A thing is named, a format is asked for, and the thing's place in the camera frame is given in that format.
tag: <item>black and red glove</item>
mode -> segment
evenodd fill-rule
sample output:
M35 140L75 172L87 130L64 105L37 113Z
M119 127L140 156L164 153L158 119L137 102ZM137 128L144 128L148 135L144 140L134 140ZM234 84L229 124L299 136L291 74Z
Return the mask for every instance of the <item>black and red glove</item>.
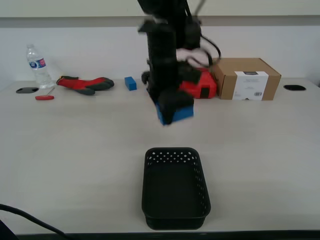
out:
M56 84L84 95L94 95L96 91L108 90L115 85L114 81L106 77L86 81L72 76L61 76Z

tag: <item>cardboard box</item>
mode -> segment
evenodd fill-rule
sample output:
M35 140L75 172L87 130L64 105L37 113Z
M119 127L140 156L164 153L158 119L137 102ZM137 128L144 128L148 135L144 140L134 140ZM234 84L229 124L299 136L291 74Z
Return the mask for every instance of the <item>cardboard box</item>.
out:
M260 58L223 58L213 68L224 100L273 100L281 74Z

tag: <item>white label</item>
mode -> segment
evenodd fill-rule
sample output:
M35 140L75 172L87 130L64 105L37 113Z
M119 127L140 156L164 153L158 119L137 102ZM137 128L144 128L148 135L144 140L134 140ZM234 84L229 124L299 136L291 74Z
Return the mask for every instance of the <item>white label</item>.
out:
M232 100L262 100L269 75L264 71L236 71Z

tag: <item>red object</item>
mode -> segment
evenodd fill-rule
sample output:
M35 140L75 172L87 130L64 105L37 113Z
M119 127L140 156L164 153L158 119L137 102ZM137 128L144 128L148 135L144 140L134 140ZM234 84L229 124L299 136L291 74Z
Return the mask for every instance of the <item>red object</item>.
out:
M180 85L180 89L191 94L195 99L212 99L217 92L216 81L208 69L198 69L202 72L199 83L194 84L192 82L183 81Z
M86 81L79 77L61 76L56 82L57 85L73 89L80 94L93 95L95 91L102 91L112 88L115 84L106 77L99 77L94 80Z
M51 95L42 95L42 96L36 96L35 99L39 101L45 101L45 100L55 99L55 97Z

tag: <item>bottle label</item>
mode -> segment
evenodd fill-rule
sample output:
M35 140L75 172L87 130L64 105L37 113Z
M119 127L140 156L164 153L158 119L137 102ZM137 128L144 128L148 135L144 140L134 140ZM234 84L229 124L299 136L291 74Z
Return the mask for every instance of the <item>bottle label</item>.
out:
M43 58L38 61L30 61L29 64L33 69L41 69L46 66L46 62Z

